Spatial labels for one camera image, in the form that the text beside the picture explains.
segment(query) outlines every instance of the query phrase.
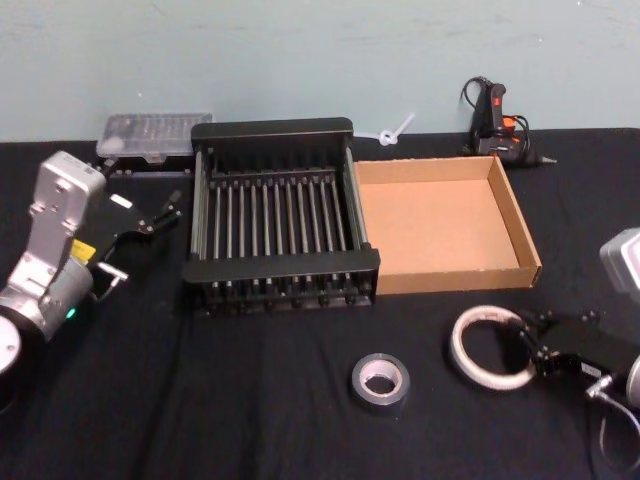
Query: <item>clear plastic case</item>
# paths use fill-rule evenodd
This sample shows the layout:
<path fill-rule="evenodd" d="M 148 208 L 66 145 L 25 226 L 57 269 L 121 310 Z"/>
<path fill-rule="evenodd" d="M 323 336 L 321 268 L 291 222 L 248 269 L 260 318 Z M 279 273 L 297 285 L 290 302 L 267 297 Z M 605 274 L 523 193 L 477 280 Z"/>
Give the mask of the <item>clear plastic case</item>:
<path fill-rule="evenodd" d="M 150 164 L 193 155 L 191 128 L 210 113 L 134 113 L 107 119 L 97 153 L 103 158 L 142 157 Z"/>

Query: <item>white tape roll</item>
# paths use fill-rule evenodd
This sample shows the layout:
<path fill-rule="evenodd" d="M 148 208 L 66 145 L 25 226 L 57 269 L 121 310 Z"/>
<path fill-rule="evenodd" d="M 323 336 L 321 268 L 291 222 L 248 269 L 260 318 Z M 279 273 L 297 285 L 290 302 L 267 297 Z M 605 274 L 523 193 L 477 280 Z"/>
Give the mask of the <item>white tape roll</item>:
<path fill-rule="evenodd" d="M 514 375 L 498 375 L 480 368 L 467 355 L 462 345 L 462 334 L 469 325 L 476 322 L 495 322 L 506 324 L 511 319 L 522 321 L 515 313 L 492 305 L 473 307 L 464 312 L 453 327 L 451 333 L 451 355 L 453 361 L 471 380 L 491 390 L 515 390 L 526 385 L 536 374 L 533 363 Z"/>
<path fill-rule="evenodd" d="M 22 341 L 18 329 L 9 320 L 0 316 L 0 374 L 16 363 L 21 350 Z"/>

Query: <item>tape roll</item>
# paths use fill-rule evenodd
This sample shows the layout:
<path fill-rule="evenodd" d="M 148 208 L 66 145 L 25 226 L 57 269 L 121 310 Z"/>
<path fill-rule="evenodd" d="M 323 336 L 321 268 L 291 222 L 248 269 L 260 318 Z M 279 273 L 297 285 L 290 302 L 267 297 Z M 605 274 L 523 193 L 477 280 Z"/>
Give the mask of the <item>tape roll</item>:
<path fill-rule="evenodd" d="M 368 385 L 374 378 L 382 378 L 393 386 L 388 392 L 376 392 Z M 397 417 L 407 399 L 410 385 L 409 372 L 402 362 L 385 353 L 373 353 L 360 359 L 351 373 L 355 399 L 377 415 Z"/>
<path fill-rule="evenodd" d="M 514 375 L 498 375 L 491 373 L 476 364 L 462 345 L 464 330 L 477 322 L 495 322 L 507 324 L 510 321 L 522 321 L 515 313 L 492 305 L 480 305 L 464 312 L 451 332 L 451 356 L 458 368 L 475 383 L 491 390 L 516 390 L 525 386 L 536 375 L 536 369 L 530 361 L 524 370 Z"/>

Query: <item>wall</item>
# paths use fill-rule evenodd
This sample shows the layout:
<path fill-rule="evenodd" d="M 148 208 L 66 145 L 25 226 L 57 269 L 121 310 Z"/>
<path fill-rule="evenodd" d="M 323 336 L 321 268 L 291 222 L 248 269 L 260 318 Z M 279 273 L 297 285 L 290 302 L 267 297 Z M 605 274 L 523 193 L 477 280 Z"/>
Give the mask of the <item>wall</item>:
<path fill-rule="evenodd" d="M 3 0 L 0 141 L 97 138 L 110 113 L 345 115 L 464 130 L 505 83 L 532 128 L 640 119 L 637 0 Z"/>

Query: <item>table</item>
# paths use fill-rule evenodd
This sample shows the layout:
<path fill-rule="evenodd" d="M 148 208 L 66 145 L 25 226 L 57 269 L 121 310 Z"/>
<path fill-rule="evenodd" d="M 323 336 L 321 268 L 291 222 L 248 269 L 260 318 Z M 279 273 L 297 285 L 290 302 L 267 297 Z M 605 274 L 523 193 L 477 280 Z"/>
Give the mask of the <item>table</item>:
<path fill-rule="evenodd" d="M 516 392 L 483 391 L 455 372 L 446 348 L 457 316 L 481 303 L 593 308 L 603 329 L 640 341 L 639 307 L 614 292 L 598 258 L 608 239 L 640 225 L 640 131 L 532 138 L 559 160 L 509 172 L 543 262 L 535 288 L 190 317 L 176 307 L 185 219 L 170 243 L 131 253 L 139 268 L 126 288 L 83 306 L 60 331 L 28 400 L 0 417 L 0 478 L 588 478 L 581 386 L 538 380 Z M 382 148 L 358 140 L 355 156 L 452 156 L 463 141 L 403 135 Z M 94 142 L 0 145 L 0 278 L 24 248 L 38 165 L 59 149 L 95 159 Z M 176 186 L 188 192 L 189 180 L 113 178 L 109 189 L 153 213 Z M 491 331 L 468 336 L 479 362 L 504 368 Z M 372 352 L 397 356 L 410 372 L 398 420 L 372 417 L 350 399 L 351 368 Z M 614 478 L 593 456 L 600 478 Z"/>

